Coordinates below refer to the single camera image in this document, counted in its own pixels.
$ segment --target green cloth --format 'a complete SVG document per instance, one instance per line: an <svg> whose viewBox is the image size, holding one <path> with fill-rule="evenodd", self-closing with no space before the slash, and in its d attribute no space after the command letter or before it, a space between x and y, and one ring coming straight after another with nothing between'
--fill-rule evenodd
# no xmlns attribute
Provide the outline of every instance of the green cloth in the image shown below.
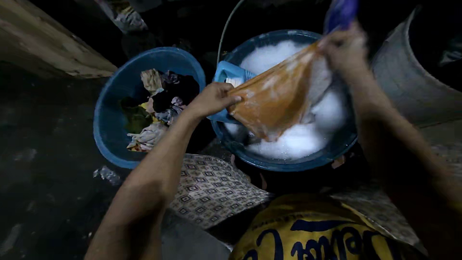
<svg viewBox="0 0 462 260"><path fill-rule="evenodd" d="M152 124L152 116L139 106L140 104L131 97L124 97L119 101L119 105L128 121L124 128L132 134L139 134L145 127Z"/></svg>

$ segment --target blue plastic basin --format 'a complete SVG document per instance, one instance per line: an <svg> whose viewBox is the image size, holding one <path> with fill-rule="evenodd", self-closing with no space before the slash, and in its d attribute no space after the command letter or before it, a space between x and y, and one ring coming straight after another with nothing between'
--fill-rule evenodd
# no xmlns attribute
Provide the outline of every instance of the blue plastic basin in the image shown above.
<svg viewBox="0 0 462 260"><path fill-rule="evenodd" d="M173 47L145 51L118 69L104 86L96 103L93 136L101 154L119 167L133 169L146 155L126 149L131 138L124 129L127 119L119 100L129 96L144 102L146 96L140 96L144 90L140 74L152 68L191 75L201 88L206 83L199 62L188 52Z"/></svg>
<svg viewBox="0 0 462 260"><path fill-rule="evenodd" d="M254 51L255 48L267 45L277 45L279 42L286 40L292 40L299 44L314 43L320 38L320 34L309 31L272 31L270 33L264 33L253 37L239 45L226 56L225 61L239 66L242 60ZM341 88L345 98L350 100L346 86L342 86ZM358 138L353 115L353 109L350 106L349 117L347 119L348 123L334 135L330 143L327 144L324 149L298 160L268 159L249 152L245 149L242 143L234 140L222 122L212 121L212 127L222 144L246 163L269 171L300 172L331 163L352 147Z"/></svg>

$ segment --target concrete floor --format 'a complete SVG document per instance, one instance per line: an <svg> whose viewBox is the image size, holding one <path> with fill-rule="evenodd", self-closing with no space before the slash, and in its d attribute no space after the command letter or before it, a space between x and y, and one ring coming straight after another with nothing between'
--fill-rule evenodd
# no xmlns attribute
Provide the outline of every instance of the concrete floor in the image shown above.
<svg viewBox="0 0 462 260"><path fill-rule="evenodd" d="M106 79L42 80L0 63L0 258L82 259L117 188L93 178L109 163L92 132ZM205 231L168 215L164 259L226 259Z"/></svg>

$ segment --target soapy water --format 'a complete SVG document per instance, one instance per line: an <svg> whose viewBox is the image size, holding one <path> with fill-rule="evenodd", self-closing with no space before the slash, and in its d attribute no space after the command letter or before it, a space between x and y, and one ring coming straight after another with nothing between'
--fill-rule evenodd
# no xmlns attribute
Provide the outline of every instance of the soapy water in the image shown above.
<svg viewBox="0 0 462 260"><path fill-rule="evenodd" d="M283 41L276 46L257 48L244 58L240 67L261 74L307 46ZM326 147L333 135L346 123L346 111L343 96L339 90L331 88L302 120L304 124L296 124L287 129L275 142L256 140L243 125L224 125L234 140L244 143L250 152L269 159L296 160Z"/></svg>

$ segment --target yellow t-shirt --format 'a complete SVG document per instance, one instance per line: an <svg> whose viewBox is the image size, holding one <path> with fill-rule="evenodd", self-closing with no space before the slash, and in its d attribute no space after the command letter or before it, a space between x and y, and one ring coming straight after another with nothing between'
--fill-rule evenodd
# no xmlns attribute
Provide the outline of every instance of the yellow t-shirt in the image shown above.
<svg viewBox="0 0 462 260"><path fill-rule="evenodd" d="M275 199L234 247L231 260L422 259L340 202L309 194Z"/></svg>

